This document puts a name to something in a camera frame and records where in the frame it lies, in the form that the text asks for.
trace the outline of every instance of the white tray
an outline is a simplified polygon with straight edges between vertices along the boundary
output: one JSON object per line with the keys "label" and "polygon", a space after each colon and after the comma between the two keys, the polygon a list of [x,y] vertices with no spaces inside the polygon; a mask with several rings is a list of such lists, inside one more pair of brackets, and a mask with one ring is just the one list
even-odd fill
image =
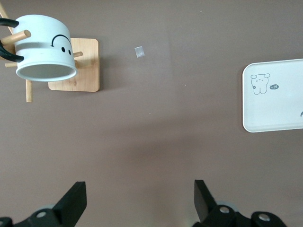
{"label": "white tray", "polygon": [[247,131],[303,128],[303,59],[253,63],[242,79]]}

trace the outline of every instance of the wooden peg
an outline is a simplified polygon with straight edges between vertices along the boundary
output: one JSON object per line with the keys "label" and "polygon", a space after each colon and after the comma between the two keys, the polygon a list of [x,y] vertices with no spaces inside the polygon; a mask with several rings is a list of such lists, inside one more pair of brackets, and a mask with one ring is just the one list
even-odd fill
{"label": "wooden peg", "polygon": [[80,56],[83,56],[83,52],[82,51],[74,53],[74,58],[80,57]]}
{"label": "wooden peg", "polygon": [[[2,16],[2,18],[9,18],[8,14],[7,14],[6,10],[4,9],[3,5],[1,4],[1,2],[0,2],[0,15]],[[11,27],[8,27],[8,28],[9,28],[10,33],[13,34],[13,29]]]}
{"label": "wooden peg", "polygon": [[25,84],[26,84],[27,103],[31,103],[33,101],[32,81],[26,79]]}
{"label": "wooden peg", "polygon": [[17,67],[17,62],[5,63],[4,65],[6,68],[13,68],[13,67]]}
{"label": "wooden peg", "polygon": [[18,32],[16,34],[13,34],[13,35],[10,35],[10,36],[7,36],[7,37],[1,39],[1,43],[3,45],[13,44],[17,41],[29,38],[30,36],[31,36],[30,31],[24,30],[24,31]]}

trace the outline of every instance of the wooden mug holder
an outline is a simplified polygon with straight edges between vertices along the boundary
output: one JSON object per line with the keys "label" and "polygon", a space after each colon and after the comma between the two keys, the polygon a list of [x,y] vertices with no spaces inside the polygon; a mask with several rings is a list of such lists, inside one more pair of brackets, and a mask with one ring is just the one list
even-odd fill
{"label": "wooden mug holder", "polygon": [[[11,53],[15,53],[13,43],[16,42],[16,35],[12,35],[14,40],[6,43],[5,48]],[[48,87],[53,91],[85,91],[96,92],[100,90],[100,52],[97,39],[71,38],[72,50],[76,58],[76,76],[66,80],[48,82]],[[16,67],[17,63],[6,63],[5,66]]]}

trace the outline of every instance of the cartoon dog drawing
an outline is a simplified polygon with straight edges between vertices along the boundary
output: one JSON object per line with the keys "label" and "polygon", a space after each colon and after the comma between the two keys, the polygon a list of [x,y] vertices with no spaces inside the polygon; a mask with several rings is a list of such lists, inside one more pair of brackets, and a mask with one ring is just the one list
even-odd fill
{"label": "cartoon dog drawing", "polygon": [[268,77],[270,74],[251,75],[251,84],[255,95],[265,94],[267,92]]}

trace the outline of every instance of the black handle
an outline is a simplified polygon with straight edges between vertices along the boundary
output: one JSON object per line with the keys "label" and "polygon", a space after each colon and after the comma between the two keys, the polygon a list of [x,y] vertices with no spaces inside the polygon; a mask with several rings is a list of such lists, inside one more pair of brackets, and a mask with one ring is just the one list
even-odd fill
{"label": "black handle", "polygon": [[[8,26],[8,27],[16,27],[19,24],[16,20],[11,20],[7,18],[0,18],[0,25]],[[3,44],[0,41],[0,56],[6,60],[21,62],[24,60],[24,57],[12,54],[4,49]]]}

